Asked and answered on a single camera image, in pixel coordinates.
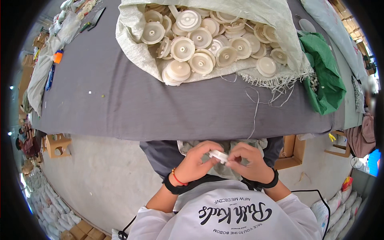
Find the gray table cover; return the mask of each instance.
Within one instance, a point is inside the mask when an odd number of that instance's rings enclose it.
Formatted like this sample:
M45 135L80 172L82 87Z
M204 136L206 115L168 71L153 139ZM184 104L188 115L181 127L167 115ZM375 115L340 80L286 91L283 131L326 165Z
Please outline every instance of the gray table cover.
M166 86L132 64L115 39L120 0L100 2L106 10L96 28L79 34L65 46L56 66L52 88L44 93L42 116L33 117L33 127L47 134L70 133L109 136L136 141L245 139L253 129L256 104L245 94L250 86L240 77L234 83L213 78L179 87ZM298 0L288 0L293 16L311 21ZM298 19L293 17L296 28ZM229 81L235 75L224 76ZM260 102L271 99L271 91L257 88ZM249 89L257 101L257 93ZM274 102L279 106L288 94ZM344 104L335 113L315 113L301 83L281 107L260 104L252 138L302 133L323 133L344 125Z

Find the hand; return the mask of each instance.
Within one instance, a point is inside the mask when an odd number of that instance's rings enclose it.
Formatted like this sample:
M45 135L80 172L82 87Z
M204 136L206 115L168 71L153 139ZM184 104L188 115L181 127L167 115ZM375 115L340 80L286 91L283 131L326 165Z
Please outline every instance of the hand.
M209 152L210 150L218 150L223 152L224 149L220 146L220 144L212 141L204 141L197 144L194 148L191 148L184 160L180 163L180 165L175 170L176 178L182 183L188 183L194 180L197 180L204 175L218 162L219 159L212 157L207 162L203 163L201 158L204 154ZM172 174L169 175L169 180L173 186L181 186Z
M249 161L248 165L240 164L242 157ZM260 150L243 142L231 150L226 166L246 179L263 184L272 182L275 177L273 169L265 164Z

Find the black wrist strap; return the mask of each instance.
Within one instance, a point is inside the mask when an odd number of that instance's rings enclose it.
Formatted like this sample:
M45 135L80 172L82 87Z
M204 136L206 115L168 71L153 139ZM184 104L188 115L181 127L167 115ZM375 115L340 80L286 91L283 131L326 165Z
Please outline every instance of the black wrist strap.
M263 183L258 182L258 184L257 184L258 187L272 188L272 187L276 186L277 182L279 181L279 173L274 168L272 168L272 170L275 173L275 177L273 178L272 182L270 182L268 184L263 184Z
M175 195L179 195L179 194L182 194L185 192L185 188L187 186L173 186L170 182L169 182L169 175L171 174L171 172L164 178L163 180L163 183L164 185L166 186L166 188L172 193L172 194L175 194Z

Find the red string bracelet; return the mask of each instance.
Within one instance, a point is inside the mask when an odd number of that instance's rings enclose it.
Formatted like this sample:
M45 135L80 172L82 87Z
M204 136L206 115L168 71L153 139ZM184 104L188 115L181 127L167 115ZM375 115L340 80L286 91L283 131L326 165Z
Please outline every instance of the red string bracelet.
M188 185L188 183L182 183L182 182L180 182L177 178L176 178L176 175L175 175L175 167L172 169L172 175L173 175L173 177L175 178L175 180L178 182L178 183L180 183L180 184L182 184L182 185L184 185L184 186L187 186Z

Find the white sweatshirt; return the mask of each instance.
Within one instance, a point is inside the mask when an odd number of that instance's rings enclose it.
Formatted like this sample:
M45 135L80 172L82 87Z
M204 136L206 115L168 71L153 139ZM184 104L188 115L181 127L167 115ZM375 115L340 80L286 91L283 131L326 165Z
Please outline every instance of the white sweatshirt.
M321 239L296 195L275 202L236 180L203 183L180 195L174 211L140 208L128 239Z

